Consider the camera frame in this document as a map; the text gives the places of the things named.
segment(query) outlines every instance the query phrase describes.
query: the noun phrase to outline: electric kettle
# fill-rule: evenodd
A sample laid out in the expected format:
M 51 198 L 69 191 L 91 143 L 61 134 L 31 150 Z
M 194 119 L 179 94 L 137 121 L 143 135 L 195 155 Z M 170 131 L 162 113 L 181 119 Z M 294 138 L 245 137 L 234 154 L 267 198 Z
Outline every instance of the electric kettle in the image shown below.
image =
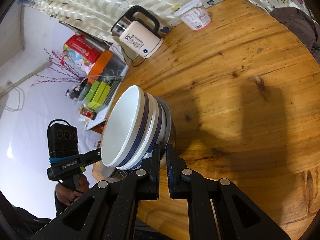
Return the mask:
M 137 12 L 142 13 L 154 23 L 153 30 L 141 19 L 134 17 Z M 141 57 L 149 58 L 163 43 L 163 39 L 158 34 L 159 28 L 160 24 L 156 17 L 145 8 L 135 5 L 113 25 L 111 32 Z

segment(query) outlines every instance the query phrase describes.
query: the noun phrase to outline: round wooden table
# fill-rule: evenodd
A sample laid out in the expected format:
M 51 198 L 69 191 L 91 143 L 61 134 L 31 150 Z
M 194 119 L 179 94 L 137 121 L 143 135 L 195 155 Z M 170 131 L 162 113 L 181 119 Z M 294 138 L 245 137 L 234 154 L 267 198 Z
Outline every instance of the round wooden table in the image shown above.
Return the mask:
M 295 240 L 320 208 L 320 68 L 286 27 L 244 0 L 208 9 L 212 23 L 180 24 L 139 67 L 131 85 L 163 98 L 177 130 L 175 151 L 210 179 L 231 179 Z M 160 199 L 138 217 L 189 239 L 186 200 Z

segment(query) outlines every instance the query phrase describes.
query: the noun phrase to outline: hand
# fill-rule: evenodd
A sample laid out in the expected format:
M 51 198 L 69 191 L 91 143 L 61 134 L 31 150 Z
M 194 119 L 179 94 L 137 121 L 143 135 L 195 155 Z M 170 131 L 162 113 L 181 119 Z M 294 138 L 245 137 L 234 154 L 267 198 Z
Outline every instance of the hand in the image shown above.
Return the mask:
M 89 190 L 89 181 L 87 180 L 87 177 L 84 176 L 84 174 L 81 174 L 79 177 L 79 186 L 77 187 L 77 190 L 85 193 Z M 70 206 L 69 199 L 75 199 L 78 200 L 82 194 L 76 191 L 71 191 L 70 189 L 67 189 L 66 187 L 63 187 L 61 184 L 56 185 L 56 195 L 60 202 L 65 204 L 66 206 Z

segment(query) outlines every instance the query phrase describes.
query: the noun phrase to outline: orange box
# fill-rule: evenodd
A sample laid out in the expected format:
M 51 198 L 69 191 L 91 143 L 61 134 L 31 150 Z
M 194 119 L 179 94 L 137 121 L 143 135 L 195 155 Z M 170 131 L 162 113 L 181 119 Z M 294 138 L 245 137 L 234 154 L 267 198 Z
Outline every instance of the orange box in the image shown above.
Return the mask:
M 105 50 L 102 52 L 101 56 L 98 58 L 97 62 L 94 64 L 93 68 L 90 70 L 88 74 L 88 81 L 93 84 L 95 80 L 97 80 L 99 75 L 102 73 L 104 68 L 108 65 L 110 59 L 113 57 L 113 54 Z

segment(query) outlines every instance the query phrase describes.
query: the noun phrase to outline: jar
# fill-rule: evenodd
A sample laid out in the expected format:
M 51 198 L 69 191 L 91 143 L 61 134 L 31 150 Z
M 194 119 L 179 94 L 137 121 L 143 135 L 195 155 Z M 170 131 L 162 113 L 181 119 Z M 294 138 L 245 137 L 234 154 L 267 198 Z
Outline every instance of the jar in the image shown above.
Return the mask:
M 94 112 L 93 109 L 88 109 L 86 107 L 79 108 L 79 114 L 90 118 L 91 120 L 96 119 L 97 113 Z
M 180 18 L 180 20 L 194 31 L 203 29 L 211 22 L 211 18 L 201 0 L 193 0 L 187 3 L 176 11 L 173 16 Z

